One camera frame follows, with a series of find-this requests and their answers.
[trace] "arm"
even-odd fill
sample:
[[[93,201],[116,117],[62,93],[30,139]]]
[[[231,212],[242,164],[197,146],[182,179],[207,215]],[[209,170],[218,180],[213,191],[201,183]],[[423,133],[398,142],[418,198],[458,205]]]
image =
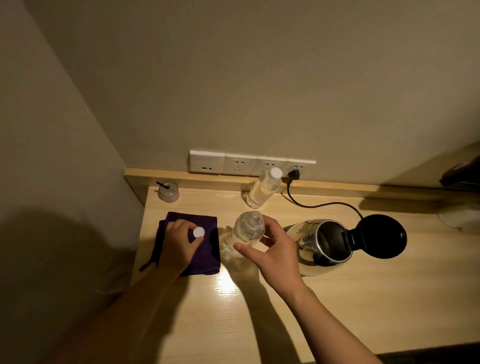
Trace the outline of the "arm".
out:
[[[300,275],[295,242],[276,220],[264,215],[264,221],[266,236],[260,241],[268,246],[266,252],[240,243],[234,247],[258,266],[266,282],[289,306],[315,360],[329,364],[380,364],[380,360],[305,285]]]
[[[203,237],[188,242],[188,229],[177,220],[167,225],[159,267],[128,289],[112,306],[73,332],[41,364],[126,363],[150,326],[166,292],[190,263]]]

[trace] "hand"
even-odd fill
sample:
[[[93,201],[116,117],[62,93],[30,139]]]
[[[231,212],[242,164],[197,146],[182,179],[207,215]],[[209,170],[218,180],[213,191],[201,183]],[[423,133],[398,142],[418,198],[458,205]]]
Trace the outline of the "hand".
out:
[[[159,267],[169,268],[175,274],[181,272],[190,264],[193,254],[204,240],[204,237],[196,238],[191,244],[188,241],[188,230],[195,229],[197,225],[193,222],[178,219],[167,224],[163,249],[158,262]]]
[[[277,220],[263,215],[266,225],[265,235],[260,241],[268,246],[261,252],[251,246],[235,243],[234,248],[257,265],[266,282],[287,300],[297,290],[304,290],[297,260],[295,242],[282,229]]]

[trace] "black power cord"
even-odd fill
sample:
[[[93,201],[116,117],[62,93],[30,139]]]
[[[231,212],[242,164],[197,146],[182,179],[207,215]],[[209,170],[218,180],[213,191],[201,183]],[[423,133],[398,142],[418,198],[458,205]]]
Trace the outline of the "black power cord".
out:
[[[305,207],[305,208],[316,208],[316,207],[322,207],[322,206],[328,206],[328,205],[344,205],[344,206],[348,206],[348,207],[352,208],[353,210],[355,210],[355,212],[360,216],[360,219],[363,218],[360,211],[358,211],[354,206],[352,206],[350,204],[347,204],[345,202],[328,202],[326,204],[320,204],[320,205],[315,205],[315,206],[307,206],[307,205],[302,205],[302,204],[298,203],[297,201],[295,201],[295,199],[290,194],[290,184],[292,183],[292,181],[298,180],[299,178],[300,178],[300,172],[298,170],[293,170],[292,172],[288,173],[287,194],[290,197],[290,200],[294,204],[296,204],[297,206]]]

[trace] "plug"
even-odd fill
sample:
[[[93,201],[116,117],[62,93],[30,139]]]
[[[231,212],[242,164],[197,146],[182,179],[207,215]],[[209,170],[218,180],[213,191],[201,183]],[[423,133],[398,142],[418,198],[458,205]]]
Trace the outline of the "plug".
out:
[[[299,180],[299,179],[300,179],[299,170],[292,170],[292,171],[288,172],[288,181],[289,182]]]

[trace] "stainless steel kettle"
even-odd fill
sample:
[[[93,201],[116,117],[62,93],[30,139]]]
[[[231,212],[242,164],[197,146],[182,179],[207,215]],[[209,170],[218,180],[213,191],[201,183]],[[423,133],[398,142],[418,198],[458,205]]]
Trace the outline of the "stainless steel kettle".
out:
[[[344,263],[353,252],[362,249],[368,255],[389,259],[407,245],[407,232],[387,215],[369,215],[348,230],[334,220],[315,219],[284,228],[297,245],[300,273],[316,276],[324,267]]]

